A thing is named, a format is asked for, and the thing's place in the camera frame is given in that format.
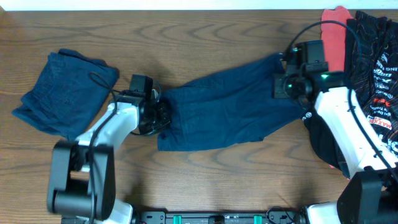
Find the dark navy shorts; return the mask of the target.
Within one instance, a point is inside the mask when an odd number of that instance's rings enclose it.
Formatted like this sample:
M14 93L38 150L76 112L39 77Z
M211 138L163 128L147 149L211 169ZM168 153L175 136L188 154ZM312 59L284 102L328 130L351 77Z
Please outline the dark navy shorts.
M305 110L290 99L273 98L279 54L190 81L162 94L170 127L158 135L160 151L202 151L267 135L300 119Z

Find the navy blue garment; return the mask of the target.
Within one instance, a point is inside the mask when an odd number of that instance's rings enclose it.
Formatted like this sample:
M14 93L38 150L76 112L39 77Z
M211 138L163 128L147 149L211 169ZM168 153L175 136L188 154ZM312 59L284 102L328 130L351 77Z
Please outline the navy blue garment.
M22 98L12 114L47 134L73 140L92 122L119 70L104 60L60 49L48 56L35 86Z

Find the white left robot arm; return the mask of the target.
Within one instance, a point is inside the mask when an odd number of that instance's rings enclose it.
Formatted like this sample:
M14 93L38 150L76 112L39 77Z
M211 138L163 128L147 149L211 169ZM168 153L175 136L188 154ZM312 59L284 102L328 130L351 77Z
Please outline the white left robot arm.
M160 93L118 94L87 132L54 145L47 209L63 223L139 223L133 205L116 198L115 152L135 129L154 134L168 123Z

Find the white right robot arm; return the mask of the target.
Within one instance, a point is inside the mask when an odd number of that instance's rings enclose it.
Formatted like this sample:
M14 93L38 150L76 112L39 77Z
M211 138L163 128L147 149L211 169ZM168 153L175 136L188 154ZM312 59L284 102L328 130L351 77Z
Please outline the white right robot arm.
M309 205L297 223L397 223L397 158L367 121L343 72L274 75L274 98L303 100L324 120L350 182L335 202Z

